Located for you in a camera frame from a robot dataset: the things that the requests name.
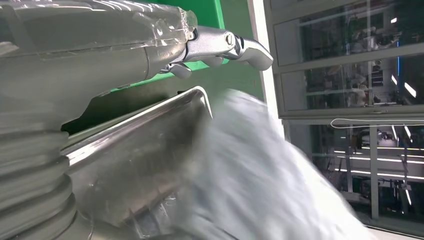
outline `glass window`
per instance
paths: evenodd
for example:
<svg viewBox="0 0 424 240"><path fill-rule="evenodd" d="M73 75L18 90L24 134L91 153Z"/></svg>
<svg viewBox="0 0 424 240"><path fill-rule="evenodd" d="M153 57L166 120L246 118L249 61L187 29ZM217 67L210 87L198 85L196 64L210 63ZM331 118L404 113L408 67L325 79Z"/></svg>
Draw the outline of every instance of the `glass window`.
<svg viewBox="0 0 424 240"><path fill-rule="evenodd" d="M424 237L424 126L286 126L292 144L340 191L365 224ZM371 151L377 152L378 219L371 218Z"/></svg>
<svg viewBox="0 0 424 240"><path fill-rule="evenodd" d="M378 210L382 217L424 224L423 126L379 126Z"/></svg>
<svg viewBox="0 0 424 240"><path fill-rule="evenodd" d="M356 211L371 214L369 128L291 124L289 135Z"/></svg>
<svg viewBox="0 0 424 240"><path fill-rule="evenodd" d="M286 111L421 105L424 55L283 73L281 81Z"/></svg>
<svg viewBox="0 0 424 240"><path fill-rule="evenodd" d="M274 29L278 64L421 43L423 9L422 0L362 0L280 23Z"/></svg>

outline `white cloth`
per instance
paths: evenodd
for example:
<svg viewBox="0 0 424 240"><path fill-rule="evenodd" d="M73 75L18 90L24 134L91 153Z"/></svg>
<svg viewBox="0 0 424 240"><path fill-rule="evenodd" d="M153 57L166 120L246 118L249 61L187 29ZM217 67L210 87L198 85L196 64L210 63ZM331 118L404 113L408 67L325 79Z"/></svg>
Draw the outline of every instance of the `white cloth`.
<svg viewBox="0 0 424 240"><path fill-rule="evenodd" d="M262 102L231 91L200 134L178 227L202 240L374 239L280 128Z"/></svg>

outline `plastic wrap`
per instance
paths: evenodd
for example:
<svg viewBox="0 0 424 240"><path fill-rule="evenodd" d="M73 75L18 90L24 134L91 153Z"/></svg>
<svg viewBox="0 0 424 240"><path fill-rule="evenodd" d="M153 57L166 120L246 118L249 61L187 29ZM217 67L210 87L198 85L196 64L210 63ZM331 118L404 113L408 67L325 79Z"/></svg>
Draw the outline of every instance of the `plastic wrap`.
<svg viewBox="0 0 424 240"><path fill-rule="evenodd" d="M215 109L193 160L176 224L194 239L374 238L247 94L231 91Z"/></svg>
<svg viewBox="0 0 424 240"><path fill-rule="evenodd" d="M0 1L0 58L183 44L193 12L127 0Z"/></svg>

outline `flexible hose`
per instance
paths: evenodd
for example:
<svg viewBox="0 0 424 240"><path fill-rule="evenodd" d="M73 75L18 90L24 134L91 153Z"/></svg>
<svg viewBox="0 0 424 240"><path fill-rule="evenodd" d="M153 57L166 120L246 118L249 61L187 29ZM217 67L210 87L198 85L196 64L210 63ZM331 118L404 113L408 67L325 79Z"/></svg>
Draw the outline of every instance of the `flexible hose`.
<svg viewBox="0 0 424 240"><path fill-rule="evenodd" d="M0 135L0 240L53 239L72 223L69 160L60 155L67 139L51 130Z"/></svg>

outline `robotic arm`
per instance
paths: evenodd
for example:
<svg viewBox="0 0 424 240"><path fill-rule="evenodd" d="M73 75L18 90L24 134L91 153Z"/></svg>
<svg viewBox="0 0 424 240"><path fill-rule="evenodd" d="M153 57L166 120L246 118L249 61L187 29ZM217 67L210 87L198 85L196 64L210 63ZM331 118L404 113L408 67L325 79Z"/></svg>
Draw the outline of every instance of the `robotic arm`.
<svg viewBox="0 0 424 240"><path fill-rule="evenodd" d="M258 42L197 26L178 7L0 0L0 240L130 239L111 225L92 229L77 211L61 125L111 89L157 73L187 78L185 63L223 59L258 70L273 62Z"/></svg>

